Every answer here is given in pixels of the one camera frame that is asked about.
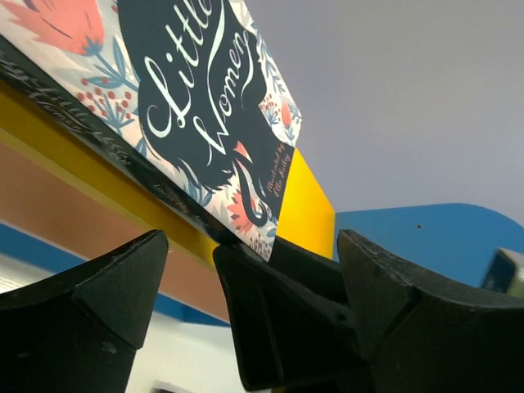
white ceiling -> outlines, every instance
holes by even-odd
[[[337,211],[467,202],[524,224],[524,1],[246,3]]]

